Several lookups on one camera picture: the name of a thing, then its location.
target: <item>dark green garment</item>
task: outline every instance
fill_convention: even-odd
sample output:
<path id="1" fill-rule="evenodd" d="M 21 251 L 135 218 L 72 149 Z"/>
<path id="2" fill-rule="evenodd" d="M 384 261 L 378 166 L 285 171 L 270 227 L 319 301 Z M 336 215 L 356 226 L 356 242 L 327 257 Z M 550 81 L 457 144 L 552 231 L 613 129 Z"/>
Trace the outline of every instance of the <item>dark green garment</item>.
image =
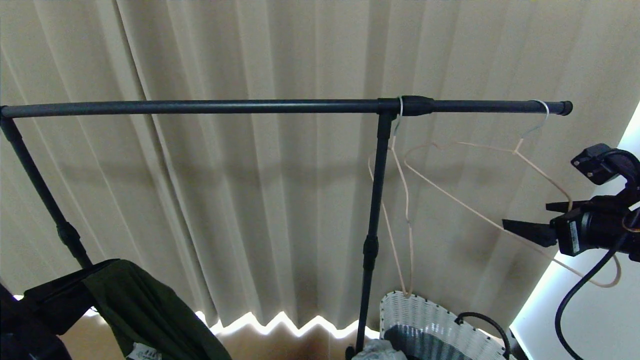
<path id="1" fill-rule="evenodd" d="M 162 360 L 231 360 L 227 350 L 175 292 L 126 260 L 115 261 L 83 284 L 126 357 L 134 343 Z"/>

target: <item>garment rack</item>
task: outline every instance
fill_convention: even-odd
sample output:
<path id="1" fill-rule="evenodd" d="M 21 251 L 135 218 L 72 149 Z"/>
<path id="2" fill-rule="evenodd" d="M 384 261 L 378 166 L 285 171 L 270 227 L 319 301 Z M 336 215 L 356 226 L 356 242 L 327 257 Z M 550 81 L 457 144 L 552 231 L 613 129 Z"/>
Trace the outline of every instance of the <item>garment rack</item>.
<path id="1" fill-rule="evenodd" d="M 546 102 L 548 111 L 568 115 L 573 110 L 570 101 Z M 430 113 L 546 113 L 538 101 L 468 101 L 434 100 L 429 97 L 405 95 L 398 98 L 341 99 L 341 100 L 204 100 L 204 101 L 107 101 L 70 102 L 3 106 L 0 127 L 11 143 L 33 186 L 56 223 L 60 240 L 68 247 L 81 267 L 92 265 L 76 229 L 67 222 L 40 175 L 33 158 L 22 141 L 14 119 L 25 117 L 57 117 L 84 115 L 132 114 L 248 114 L 248 113 L 375 113 L 378 114 L 378 143 L 371 191 L 369 230 L 363 245 L 362 296 L 355 349 L 347 349 L 347 358 L 362 351 L 367 322 L 371 280 L 378 255 L 378 222 L 382 202 L 382 188 L 387 162 L 387 147 L 391 123 L 400 114 L 413 117 Z"/>

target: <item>curtain fold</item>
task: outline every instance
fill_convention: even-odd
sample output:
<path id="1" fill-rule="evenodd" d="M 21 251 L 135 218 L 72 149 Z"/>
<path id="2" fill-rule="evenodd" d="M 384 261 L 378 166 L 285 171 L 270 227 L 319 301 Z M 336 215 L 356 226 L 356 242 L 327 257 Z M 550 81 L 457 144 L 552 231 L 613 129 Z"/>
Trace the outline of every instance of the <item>curtain fold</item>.
<path id="1" fill-rule="evenodd" d="M 640 4 L 629 1 L 0 2 L 2 105 L 165 99 L 571 100 L 521 151 L 575 199 L 568 161 L 617 143 L 640 99 Z M 403 119 L 397 151 L 514 147 L 542 115 Z M 285 311 L 299 327 L 356 320 L 375 115 L 131 115 L 17 119 L 94 262 L 128 259 L 223 324 Z M 78 269 L 10 144 L 1 144 L 2 279 L 14 291 Z M 546 222 L 562 195 L 509 154 L 452 146 L 417 169 L 495 221 Z M 404 193 L 384 201 L 405 276 Z M 407 173 L 415 286 L 508 326 L 548 265 Z M 384 221 L 377 303 L 399 288 Z"/>

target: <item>white care label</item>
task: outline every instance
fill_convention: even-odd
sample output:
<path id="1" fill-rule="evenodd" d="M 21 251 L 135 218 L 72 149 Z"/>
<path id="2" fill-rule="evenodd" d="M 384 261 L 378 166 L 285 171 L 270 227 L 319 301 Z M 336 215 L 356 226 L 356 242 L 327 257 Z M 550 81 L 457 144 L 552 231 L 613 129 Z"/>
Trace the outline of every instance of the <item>white care label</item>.
<path id="1" fill-rule="evenodd" d="M 127 358 L 133 360 L 162 360 L 162 354 L 160 354 L 160 351 L 145 344 L 133 343 L 133 351 L 127 355 Z"/>
<path id="2" fill-rule="evenodd" d="M 578 242 L 578 227 L 575 221 L 569 223 L 569 230 L 571 231 L 571 243 L 573 245 L 573 252 L 580 250 L 580 243 Z"/>

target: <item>wooden floor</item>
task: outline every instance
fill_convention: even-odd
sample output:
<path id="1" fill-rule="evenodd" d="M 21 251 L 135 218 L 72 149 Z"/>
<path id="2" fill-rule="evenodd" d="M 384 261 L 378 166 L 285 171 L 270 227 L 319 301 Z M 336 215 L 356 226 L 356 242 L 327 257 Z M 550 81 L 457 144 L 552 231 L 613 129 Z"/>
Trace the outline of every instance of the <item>wooden floor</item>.
<path id="1" fill-rule="evenodd" d="M 60 338 L 74 360 L 123 358 L 111 329 L 100 316 L 83 317 Z M 318 326 L 298 338 L 282 324 L 268 335 L 247 325 L 218 338 L 234 360 L 344 359 L 344 349 L 355 342 L 355 333 L 335 339 Z"/>

